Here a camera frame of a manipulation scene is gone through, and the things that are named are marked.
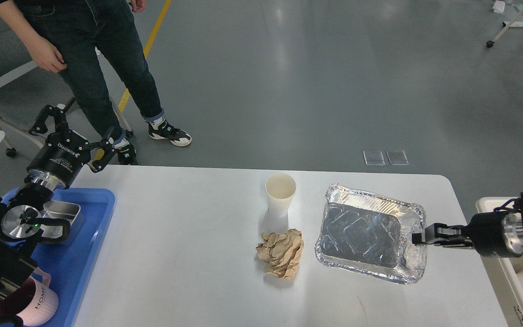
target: sneaker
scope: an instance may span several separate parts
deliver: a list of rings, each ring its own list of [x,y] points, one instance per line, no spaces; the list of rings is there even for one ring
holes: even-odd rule
[[[149,136],[153,139],[168,139],[177,147],[186,147],[191,143],[191,136],[187,132],[176,129],[166,120],[158,125],[156,129],[149,123]]]
[[[137,151],[132,144],[127,144],[124,147],[116,148],[116,155],[118,155],[118,163],[121,165],[138,166]]]

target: foil container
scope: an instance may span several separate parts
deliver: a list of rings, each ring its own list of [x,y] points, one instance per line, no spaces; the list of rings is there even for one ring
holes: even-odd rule
[[[411,234],[424,226],[425,210],[417,203],[332,184],[316,258],[328,267],[413,284],[423,277],[427,247],[414,245]]]

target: hand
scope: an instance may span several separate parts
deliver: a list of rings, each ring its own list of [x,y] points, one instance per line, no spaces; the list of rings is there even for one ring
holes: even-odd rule
[[[147,0],[130,0],[128,4],[133,8],[134,13],[142,12],[147,8]]]
[[[58,49],[48,40],[39,36],[25,44],[31,58],[42,69],[48,72],[58,73],[67,68],[64,58]]]

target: jeans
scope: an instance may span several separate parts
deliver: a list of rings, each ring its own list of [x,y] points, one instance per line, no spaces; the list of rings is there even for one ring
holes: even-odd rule
[[[104,136],[110,128],[124,133],[113,112],[95,47],[128,88],[147,121],[163,115],[154,78],[126,0],[69,0],[59,5],[19,5],[35,31],[54,44],[67,68],[60,76],[93,128]]]

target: white bin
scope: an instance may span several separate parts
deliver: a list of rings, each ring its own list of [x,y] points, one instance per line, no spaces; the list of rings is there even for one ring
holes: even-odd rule
[[[511,198],[516,197],[481,198],[477,201],[476,207],[479,213],[488,213]],[[482,257],[482,260],[508,325],[523,327],[523,289],[516,276],[516,273],[523,270],[523,256],[519,258]]]

